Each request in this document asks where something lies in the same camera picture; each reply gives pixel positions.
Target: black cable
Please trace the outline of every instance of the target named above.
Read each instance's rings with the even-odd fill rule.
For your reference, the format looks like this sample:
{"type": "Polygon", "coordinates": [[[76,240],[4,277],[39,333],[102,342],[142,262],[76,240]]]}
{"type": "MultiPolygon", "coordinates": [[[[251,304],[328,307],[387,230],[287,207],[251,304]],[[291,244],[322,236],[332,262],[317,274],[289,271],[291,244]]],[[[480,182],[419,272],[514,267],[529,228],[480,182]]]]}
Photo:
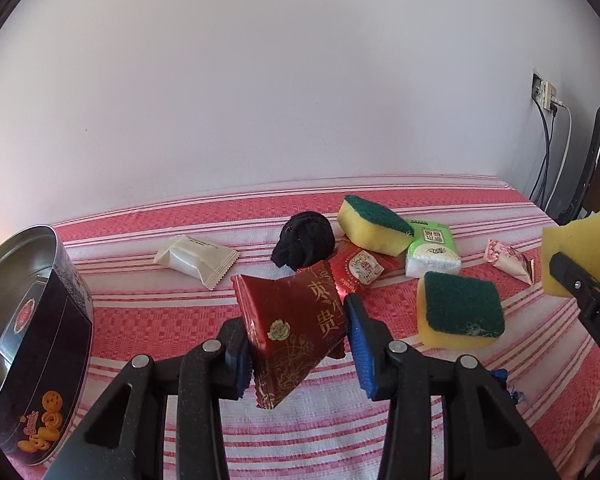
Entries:
{"type": "Polygon", "coordinates": [[[540,199],[540,207],[544,208],[544,192],[546,191],[546,180],[549,171],[549,153],[551,153],[551,141],[554,138],[554,119],[555,115],[551,119],[551,135],[549,135],[549,151],[544,155],[544,178],[542,179],[542,198],[540,199]]]}
{"type": "MultiPolygon", "coordinates": [[[[546,124],[546,119],[544,118],[544,114],[542,113],[542,108],[540,107],[540,104],[535,99],[534,99],[534,103],[538,107],[538,111],[540,112],[540,118],[542,119],[542,126],[544,127],[544,158],[546,160],[546,164],[544,164],[544,176],[542,178],[542,184],[538,190],[538,195],[536,196],[536,200],[534,201],[534,203],[536,205],[538,205],[538,203],[536,201],[538,200],[538,197],[540,197],[539,207],[540,207],[540,209],[542,209],[542,202],[544,202],[544,190],[546,188],[546,178],[547,178],[547,174],[548,174],[548,170],[549,170],[549,150],[550,150],[549,127],[546,124]]],[[[540,173],[538,173],[538,180],[540,179],[541,173],[542,173],[542,166],[540,167],[540,173]]]]}
{"type": "MultiPolygon", "coordinates": [[[[558,107],[555,104],[551,104],[551,113],[553,115],[552,119],[551,119],[551,136],[549,136],[549,150],[551,151],[551,141],[554,140],[554,121],[555,121],[555,115],[558,112],[558,107]]],[[[529,200],[532,200],[532,196],[534,195],[534,191],[536,190],[536,187],[538,187],[538,182],[540,182],[540,176],[542,175],[542,170],[544,169],[544,165],[546,164],[546,153],[544,154],[544,158],[542,159],[542,164],[540,165],[540,171],[538,172],[538,177],[536,178],[536,183],[534,184],[533,189],[531,190],[531,193],[529,193],[529,200]]],[[[542,186],[541,189],[538,189],[538,194],[536,195],[535,200],[532,200],[533,202],[535,202],[536,200],[538,200],[538,197],[540,196],[540,193],[542,192],[542,186]]]]}

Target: red label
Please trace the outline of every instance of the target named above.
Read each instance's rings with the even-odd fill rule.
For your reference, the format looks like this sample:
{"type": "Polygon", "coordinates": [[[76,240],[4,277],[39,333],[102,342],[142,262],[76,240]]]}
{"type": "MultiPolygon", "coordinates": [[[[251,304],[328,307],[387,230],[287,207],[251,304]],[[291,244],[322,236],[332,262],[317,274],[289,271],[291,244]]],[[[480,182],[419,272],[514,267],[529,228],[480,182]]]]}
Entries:
{"type": "Polygon", "coordinates": [[[36,300],[34,300],[33,298],[31,300],[27,301],[27,303],[25,303],[22,306],[18,315],[16,316],[16,322],[13,325],[13,331],[16,334],[19,334],[20,332],[22,332],[22,329],[24,329],[24,327],[26,327],[27,323],[29,322],[29,319],[31,319],[31,316],[33,316],[33,311],[35,309],[36,309],[36,300]]]}

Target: black tin can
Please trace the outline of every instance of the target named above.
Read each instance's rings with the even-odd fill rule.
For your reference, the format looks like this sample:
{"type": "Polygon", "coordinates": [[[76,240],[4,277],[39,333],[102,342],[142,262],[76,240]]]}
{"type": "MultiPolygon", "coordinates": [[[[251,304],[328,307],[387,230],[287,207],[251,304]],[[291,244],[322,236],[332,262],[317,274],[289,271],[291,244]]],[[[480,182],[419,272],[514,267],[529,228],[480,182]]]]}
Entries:
{"type": "Polygon", "coordinates": [[[12,461],[39,464],[66,436],[92,327],[91,293],[51,227],[0,246],[0,448],[12,461]]]}

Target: white rose print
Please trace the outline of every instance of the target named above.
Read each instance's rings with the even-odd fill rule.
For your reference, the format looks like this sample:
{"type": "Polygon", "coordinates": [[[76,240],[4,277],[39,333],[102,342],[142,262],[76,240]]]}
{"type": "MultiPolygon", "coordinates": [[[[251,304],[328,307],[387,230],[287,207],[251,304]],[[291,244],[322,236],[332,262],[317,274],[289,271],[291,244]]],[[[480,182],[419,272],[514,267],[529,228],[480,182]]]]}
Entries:
{"type": "Polygon", "coordinates": [[[290,332],[291,327],[289,326],[289,323],[285,323],[281,319],[277,319],[271,323],[269,331],[267,332],[267,336],[272,341],[284,341],[287,337],[289,337],[290,332]]]}

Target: orange cookie print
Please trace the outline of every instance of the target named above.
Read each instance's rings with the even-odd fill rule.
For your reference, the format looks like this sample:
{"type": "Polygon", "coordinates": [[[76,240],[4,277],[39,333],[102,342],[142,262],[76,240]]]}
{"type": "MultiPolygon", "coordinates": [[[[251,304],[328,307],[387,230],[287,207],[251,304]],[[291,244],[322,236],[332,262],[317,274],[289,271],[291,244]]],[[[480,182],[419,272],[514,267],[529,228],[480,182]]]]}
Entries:
{"type": "Polygon", "coordinates": [[[60,438],[60,432],[58,430],[50,430],[49,428],[39,428],[38,436],[44,438],[45,440],[55,442],[60,438]]]}
{"type": "Polygon", "coordinates": [[[29,440],[34,446],[36,446],[38,449],[41,449],[42,451],[49,449],[50,444],[38,434],[31,435],[29,437],[29,440]]]}
{"type": "Polygon", "coordinates": [[[40,417],[40,420],[50,430],[57,430],[62,426],[62,415],[58,412],[45,412],[40,417]]]}
{"type": "Polygon", "coordinates": [[[62,397],[58,392],[49,390],[42,396],[42,407],[47,412],[57,413],[62,408],[62,397]]]}
{"type": "Polygon", "coordinates": [[[19,440],[18,448],[24,451],[25,453],[35,453],[38,450],[35,444],[33,444],[33,442],[30,442],[29,440],[19,440]]]}

